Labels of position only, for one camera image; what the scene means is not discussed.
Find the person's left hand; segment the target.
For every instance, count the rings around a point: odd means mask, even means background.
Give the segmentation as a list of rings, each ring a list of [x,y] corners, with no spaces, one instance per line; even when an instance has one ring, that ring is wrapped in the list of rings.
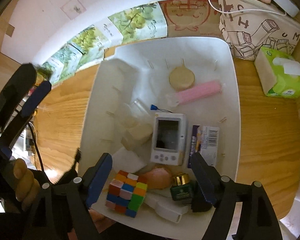
[[[18,180],[15,197],[21,203],[22,210],[27,210],[37,197],[41,187],[23,159],[14,162],[13,174]]]

